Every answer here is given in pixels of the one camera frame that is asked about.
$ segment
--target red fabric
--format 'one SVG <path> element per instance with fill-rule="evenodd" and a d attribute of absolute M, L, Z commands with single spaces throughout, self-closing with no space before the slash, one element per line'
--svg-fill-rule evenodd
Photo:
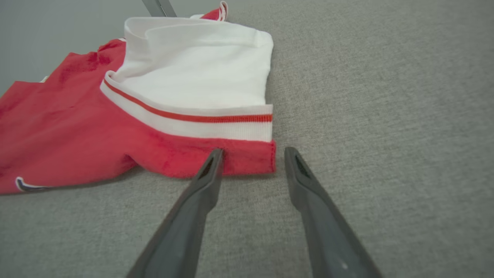
<path fill-rule="evenodd" d="M 225 9 L 226 12 L 227 11 L 227 6 L 226 4 L 224 4 L 223 2 L 220 3 L 221 6 L 223 6 L 223 8 Z M 210 20 L 218 20 L 219 18 L 219 15 L 220 15 L 220 9 L 221 8 L 218 8 L 216 10 L 212 10 L 210 12 L 208 12 L 207 14 L 201 16 L 202 19 L 210 19 Z"/>
<path fill-rule="evenodd" d="M 123 63 L 125 43 L 71 53 L 45 83 L 16 82 L 0 99 L 0 193 L 26 185 L 57 187 L 110 179 L 141 165 L 192 177 L 214 148 L 224 174 L 275 171 L 275 142 L 197 139 L 156 131 L 106 98 L 99 86 Z"/>

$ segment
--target folded fabric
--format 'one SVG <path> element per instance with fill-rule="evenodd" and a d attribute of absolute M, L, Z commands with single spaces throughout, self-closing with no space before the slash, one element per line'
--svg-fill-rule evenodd
<path fill-rule="evenodd" d="M 190 18 L 202 18 L 216 21 L 226 21 L 228 15 L 228 5 L 225 1 L 221 1 L 219 4 L 219 8 L 216 10 L 212 10 L 207 14 L 195 14 Z"/>
<path fill-rule="evenodd" d="M 85 184 L 130 168 L 193 176 L 275 170 L 265 103 L 271 36 L 203 19 L 131 18 L 125 39 L 69 54 L 44 83 L 0 99 L 0 193 Z"/>

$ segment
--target gray fabric surface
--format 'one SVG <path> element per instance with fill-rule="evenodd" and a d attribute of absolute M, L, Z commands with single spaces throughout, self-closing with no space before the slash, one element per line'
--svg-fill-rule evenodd
<path fill-rule="evenodd" d="M 494 275 L 494 2 L 248 1 L 272 34 L 278 171 L 226 178 L 197 277 L 311 276 L 298 148 L 386 277 Z M 123 277 L 187 181 L 137 168 L 0 197 L 1 277 Z"/>

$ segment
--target red stripe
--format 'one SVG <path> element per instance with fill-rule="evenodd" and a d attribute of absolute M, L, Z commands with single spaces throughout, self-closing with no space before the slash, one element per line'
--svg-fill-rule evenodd
<path fill-rule="evenodd" d="M 180 121 L 187 121 L 187 122 L 197 122 L 197 123 L 238 123 L 238 122 L 272 122 L 273 121 L 273 115 L 272 114 L 264 114 L 264 115 L 237 115 L 237 116 L 219 116 L 219 117 L 209 117 L 209 116 L 192 116 L 192 115 L 182 115 L 182 114 L 176 114 L 176 113 L 171 113 L 171 112 L 166 112 L 162 110 L 158 110 L 154 107 L 151 107 L 142 101 L 136 99 L 133 96 L 130 96 L 119 89 L 113 87 L 110 85 L 106 79 L 103 80 L 110 88 L 112 91 L 116 92 L 117 94 L 125 97 L 126 99 L 142 106 L 144 109 L 148 110 L 149 112 L 169 118 L 169 119 L 174 119 L 174 120 L 180 120 Z"/>

